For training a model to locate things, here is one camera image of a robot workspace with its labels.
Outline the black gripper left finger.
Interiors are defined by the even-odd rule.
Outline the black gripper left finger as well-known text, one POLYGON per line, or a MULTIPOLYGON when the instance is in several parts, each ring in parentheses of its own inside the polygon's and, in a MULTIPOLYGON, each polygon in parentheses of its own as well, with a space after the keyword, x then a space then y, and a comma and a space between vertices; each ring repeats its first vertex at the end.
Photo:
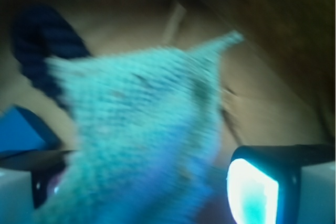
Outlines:
POLYGON ((54 194, 71 153, 69 150, 5 151, 1 152, 1 168, 30 173, 33 204, 39 208, 54 194))

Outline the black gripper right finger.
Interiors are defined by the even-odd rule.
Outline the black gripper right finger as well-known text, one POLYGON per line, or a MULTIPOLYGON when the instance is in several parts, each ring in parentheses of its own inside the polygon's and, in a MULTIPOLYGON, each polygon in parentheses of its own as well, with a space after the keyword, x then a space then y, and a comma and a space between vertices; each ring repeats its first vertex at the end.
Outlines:
POLYGON ((335 147, 240 146, 226 190, 235 223, 334 223, 335 147))

